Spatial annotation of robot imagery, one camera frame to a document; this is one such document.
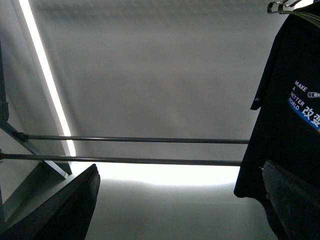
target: wall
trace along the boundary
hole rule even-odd
[[[16,112],[10,103],[8,123],[19,132],[24,132]],[[29,154],[29,151],[2,130],[0,130],[0,149],[6,154]],[[31,160],[3,160],[0,164],[0,184],[3,202],[9,198],[38,163],[39,161]]]

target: black t-shirt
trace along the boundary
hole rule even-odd
[[[320,2],[297,11],[320,16]],[[266,160],[320,188],[319,28],[288,16],[275,37],[251,109],[260,107],[234,194],[265,197]]]

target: metal pipe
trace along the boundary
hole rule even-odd
[[[30,154],[0,154],[0,159],[21,160],[51,160],[70,162],[96,163],[125,163],[125,164],[167,164],[167,165],[211,165],[211,166],[240,166],[240,161],[221,160],[185,160],[185,159],[156,159],[156,158],[123,158],[123,157],[89,157],[89,156],[48,156]]]
[[[205,138],[152,138],[152,137],[100,137],[100,136],[44,136],[26,135],[28,140],[73,140],[137,143],[177,143],[177,144],[248,144],[246,139],[205,139]]]

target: ceiling light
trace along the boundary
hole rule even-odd
[[[71,136],[70,129],[69,129],[69,126],[67,123],[67,119],[66,119],[64,110],[62,108],[61,102],[60,102],[60,98],[59,98],[59,95],[57,92],[54,78],[53,78],[52,72],[50,70],[50,66],[49,66],[48,59],[47,59],[47,56],[45,53],[45,49],[44,49],[44,46],[41,42],[39,31],[37,29],[35,18],[32,14],[32,11],[31,11],[29,1],[28,0],[19,0],[19,3],[21,5],[26,24],[27,24],[29,32],[31,34],[31,38],[32,38],[32,41],[33,41],[33,44],[35,47],[35,51],[38,56],[38,59],[39,59],[40,65],[41,65],[41,69],[42,69],[46,84],[48,86],[50,96],[52,98],[56,113],[58,115],[63,134],[65,136]],[[67,145],[69,148],[70,155],[76,156],[76,149],[75,149],[75,145],[74,145],[73,141],[68,140]]]

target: white ceiling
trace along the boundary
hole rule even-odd
[[[250,106],[285,16],[267,0],[30,0],[72,135],[249,139]],[[18,1],[0,5],[10,104],[57,135]],[[59,142],[35,142],[64,154]],[[245,145],[75,143],[78,156],[241,161]]]

